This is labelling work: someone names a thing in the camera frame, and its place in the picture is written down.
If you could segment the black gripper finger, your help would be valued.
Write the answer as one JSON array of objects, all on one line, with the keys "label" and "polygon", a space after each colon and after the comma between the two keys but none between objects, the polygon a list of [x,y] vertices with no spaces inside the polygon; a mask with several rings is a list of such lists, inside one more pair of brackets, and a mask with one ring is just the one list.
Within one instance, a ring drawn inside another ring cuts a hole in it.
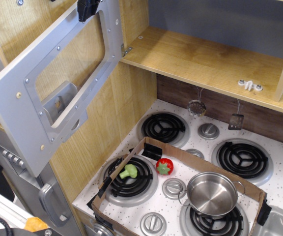
[{"label": "black gripper finger", "polygon": [[85,22],[91,16],[94,16],[97,12],[99,0],[78,0],[77,10],[79,22]]}]

